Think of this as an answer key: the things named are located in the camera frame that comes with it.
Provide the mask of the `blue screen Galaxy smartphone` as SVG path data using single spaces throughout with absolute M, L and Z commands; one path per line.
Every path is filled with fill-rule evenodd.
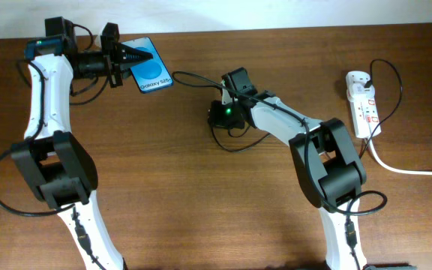
M 153 59 L 133 66 L 130 71 L 141 93 L 147 94 L 173 85 L 173 79 L 149 37 L 125 41 L 124 45 L 151 53 Z

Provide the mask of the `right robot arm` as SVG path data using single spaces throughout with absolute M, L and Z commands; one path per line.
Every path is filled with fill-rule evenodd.
M 240 67 L 210 86 L 220 90 L 208 121 L 213 128 L 265 131 L 291 151 L 298 184 L 321 217 L 328 269 L 364 269 L 358 210 L 367 174 L 344 123 L 308 118 L 270 91 L 258 91 Z

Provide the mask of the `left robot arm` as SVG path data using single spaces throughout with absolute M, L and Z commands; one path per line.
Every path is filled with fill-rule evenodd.
M 132 67 L 153 55 L 120 43 L 114 23 L 104 27 L 99 50 L 80 52 L 74 29 L 68 19 L 49 18 L 44 37 L 27 43 L 30 119 L 24 143 L 10 154 L 34 196 L 64 221 L 87 269 L 126 269 L 98 208 L 95 163 L 71 132 L 71 85 L 103 77 L 121 86 Z

